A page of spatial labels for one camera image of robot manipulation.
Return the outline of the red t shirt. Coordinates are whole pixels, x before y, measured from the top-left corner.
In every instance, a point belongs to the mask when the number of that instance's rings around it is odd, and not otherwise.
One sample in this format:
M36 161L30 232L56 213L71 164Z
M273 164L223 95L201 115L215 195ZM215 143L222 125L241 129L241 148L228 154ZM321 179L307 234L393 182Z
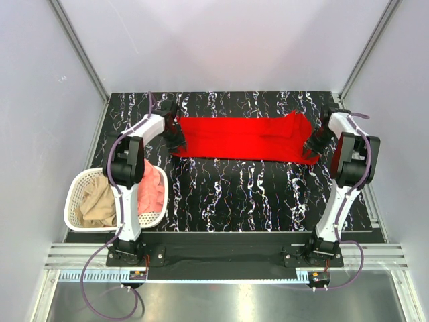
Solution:
M303 155L311 123L295 111L283 117L183 117L187 147L182 158L263 160L314 165L320 156Z

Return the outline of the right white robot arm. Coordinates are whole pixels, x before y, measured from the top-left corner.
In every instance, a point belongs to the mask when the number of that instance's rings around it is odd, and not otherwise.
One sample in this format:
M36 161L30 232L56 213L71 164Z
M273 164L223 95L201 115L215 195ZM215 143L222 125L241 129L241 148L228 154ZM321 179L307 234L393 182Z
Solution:
M330 163L332 188L329 200L314 232L304 246L304 258L319 265L333 260L338 254L341 231L355 199L375 176L381 139L370 136L356 123L355 118L368 119L334 105L324 105L320 127L306 140L303 156L319 156L333 137L338 142Z

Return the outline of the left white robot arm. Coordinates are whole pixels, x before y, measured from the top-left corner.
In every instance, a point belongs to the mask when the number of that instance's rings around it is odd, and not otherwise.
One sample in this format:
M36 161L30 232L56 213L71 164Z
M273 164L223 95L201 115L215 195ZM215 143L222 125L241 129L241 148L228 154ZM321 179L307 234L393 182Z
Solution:
M113 191L117 215L117 231L108 243L112 258L144 259L137 214L137 192L145 170L145 145L160 136L170 153L187 148L184 133L178 123L178 104L167 100L157 110L153 106L154 101L150 99L148 114L141 121L121 133L110 134L107 140L103 175Z

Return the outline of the pink t shirt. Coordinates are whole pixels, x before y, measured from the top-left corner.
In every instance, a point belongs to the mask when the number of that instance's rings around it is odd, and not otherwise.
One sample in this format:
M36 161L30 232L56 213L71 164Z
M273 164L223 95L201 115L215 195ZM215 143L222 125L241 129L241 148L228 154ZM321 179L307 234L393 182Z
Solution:
M164 184L159 171L145 160L143 178L139 184L137 194L138 214L159 213L164 204Z

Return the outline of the beige t shirt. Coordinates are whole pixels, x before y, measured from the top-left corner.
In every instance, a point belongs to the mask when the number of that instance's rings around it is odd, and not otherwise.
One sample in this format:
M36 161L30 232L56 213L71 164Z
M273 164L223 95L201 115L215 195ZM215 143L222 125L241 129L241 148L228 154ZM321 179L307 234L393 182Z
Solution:
M82 201L74 213L83 228L116 226L115 198L106 177L94 177L85 186Z

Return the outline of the white plastic laundry basket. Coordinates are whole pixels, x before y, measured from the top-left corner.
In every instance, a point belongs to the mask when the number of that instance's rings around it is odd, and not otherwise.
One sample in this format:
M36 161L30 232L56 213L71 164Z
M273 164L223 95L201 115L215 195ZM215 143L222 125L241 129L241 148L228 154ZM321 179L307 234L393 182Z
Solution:
M139 224L142 229L149 229L157 226L166 216L168 204L168 178L166 173L159 167L154 166L154 169L160 174L160 183L164 187L164 200L160 212L142 213L139 214ZM77 232L102 232L115 231L116 227L95 227L85 228L81 225L80 220L75 214L75 209L80 206L84 198L84 189L96 177L103 175L102 168L89 168L78 174L69 188L66 203L64 206L64 222L69 229Z

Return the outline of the right small electronics board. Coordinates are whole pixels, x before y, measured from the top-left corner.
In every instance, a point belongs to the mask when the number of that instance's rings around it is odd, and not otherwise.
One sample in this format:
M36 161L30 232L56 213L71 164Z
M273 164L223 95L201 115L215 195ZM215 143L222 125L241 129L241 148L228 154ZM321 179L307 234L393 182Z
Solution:
M329 284L330 273L328 271L311 272L309 273L310 283Z

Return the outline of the small electronics board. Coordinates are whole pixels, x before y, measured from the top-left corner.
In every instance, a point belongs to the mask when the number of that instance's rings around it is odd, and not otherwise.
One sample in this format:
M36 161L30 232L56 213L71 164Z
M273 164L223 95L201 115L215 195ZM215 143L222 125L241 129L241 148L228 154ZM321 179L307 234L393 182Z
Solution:
M311 272L309 273L310 283L329 284L330 273L328 271Z
M131 270L129 273L130 280L147 280L147 270Z

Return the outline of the left small electronics board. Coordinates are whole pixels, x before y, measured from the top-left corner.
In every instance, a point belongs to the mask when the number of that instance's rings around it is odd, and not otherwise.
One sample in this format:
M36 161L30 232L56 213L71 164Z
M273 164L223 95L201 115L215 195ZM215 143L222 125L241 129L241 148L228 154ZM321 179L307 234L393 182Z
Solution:
M147 270L131 270L129 273L130 280L147 280Z

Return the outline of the left aluminium frame post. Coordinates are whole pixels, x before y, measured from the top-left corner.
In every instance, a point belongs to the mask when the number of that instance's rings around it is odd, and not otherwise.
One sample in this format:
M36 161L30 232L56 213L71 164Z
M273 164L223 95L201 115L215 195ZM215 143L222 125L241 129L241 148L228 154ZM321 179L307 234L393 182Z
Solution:
M61 28L63 29L68 41L70 42L70 45L77 55L78 60L82 64L82 67L89 77L93 87L95 88L102 102L106 103L109 100L110 94L108 94L106 88L102 84L102 81L98 76L92 62L90 61L90 58L88 57L88 54L86 53L86 50L84 49L64 6L59 0L47 0L47 2L59 24L61 25Z

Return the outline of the aluminium frame post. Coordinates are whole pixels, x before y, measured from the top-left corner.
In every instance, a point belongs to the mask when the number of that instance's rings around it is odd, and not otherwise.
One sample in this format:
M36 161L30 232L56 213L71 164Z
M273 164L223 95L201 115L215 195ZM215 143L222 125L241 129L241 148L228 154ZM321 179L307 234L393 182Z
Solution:
M366 41L365 46L363 47L363 50L361 51L343 87L337 93L339 102L341 103L345 102L345 98L347 97L353 85L355 84L355 81L357 80L363 67L365 66L366 62L368 61L369 57L371 56L376 45L380 41L383 33L387 29L390 21L393 19L396 11L398 10L401 4L402 4L401 0L389 0L387 2L385 9L383 10L380 18L375 24L373 31L371 32L368 40Z
M102 102L106 103L109 100L110 94L108 94L106 88L102 84L102 81L98 76L92 62L90 61L90 58L88 57L88 54L86 53L86 50L84 49L64 6L59 0L47 0L47 2L59 24L61 25L61 28L63 29L68 41L70 42L70 45L77 55L78 60L82 64L82 67L89 77L93 87L95 88Z

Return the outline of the right aluminium frame post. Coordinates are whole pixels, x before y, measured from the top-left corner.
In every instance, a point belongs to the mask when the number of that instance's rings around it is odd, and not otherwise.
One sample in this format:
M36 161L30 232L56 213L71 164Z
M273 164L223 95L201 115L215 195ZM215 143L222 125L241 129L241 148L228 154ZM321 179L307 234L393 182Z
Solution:
M383 33L387 29L390 21L393 19L396 11L398 10L401 4L402 4L401 0L389 0L387 2L385 9L383 10L380 18L375 24L373 31L371 32L368 40L366 41L365 46L363 47L363 50L361 51L343 87L337 93L339 102L341 103L345 102L345 98L347 97L353 85L355 84L355 81L357 80L363 67L365 66L366 62L368 61L369 57L371 56L376 45L380 41Z

